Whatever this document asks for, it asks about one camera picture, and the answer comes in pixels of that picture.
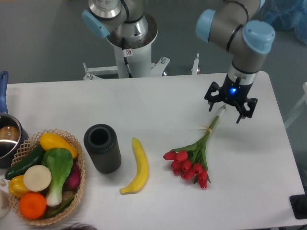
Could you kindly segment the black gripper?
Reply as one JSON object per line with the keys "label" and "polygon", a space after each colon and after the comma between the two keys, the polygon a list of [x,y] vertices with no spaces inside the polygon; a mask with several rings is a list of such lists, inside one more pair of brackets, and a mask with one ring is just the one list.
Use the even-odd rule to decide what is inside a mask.
{"label": "black gripper", "polygon": [[248,98],[248,93],[253,83],[242,85],[243,80],[239,77],[238,80],[232,80],[228,76],[225,77],[222,87],[216,82],[212,82],[209,86],[204,99],[208,102],[209,112],[212,110],[215,103],[220,102],[220,90],[222,90],[222,100],[232,106],[235,106],[239,112],[239,117],[236,121],[238,124],[241,119],[252,118],[256,108],[258,99]]}

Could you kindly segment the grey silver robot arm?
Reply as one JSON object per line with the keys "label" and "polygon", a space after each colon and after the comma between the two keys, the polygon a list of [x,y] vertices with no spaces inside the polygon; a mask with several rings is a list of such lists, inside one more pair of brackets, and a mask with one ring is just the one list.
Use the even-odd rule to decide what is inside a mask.
{"label": "grey silver robot arm", "polygon": [[[196,23],[195,33],[201,40],[233,56],[223,85],[212,83],[204,98],[210,106],[224,102],[235,107],[239,119],[251,118],[254,113],[258,100],[248,98],[248,92],[275,38],[268,23],[253,20],[263,4],[262,0],[229,0],[219,11],[205,10]],[[144,11],[143,1],[91,0],[82,20],[92,33],[113,46],[120,78],[162,74],[151,59],[157,24]]]}

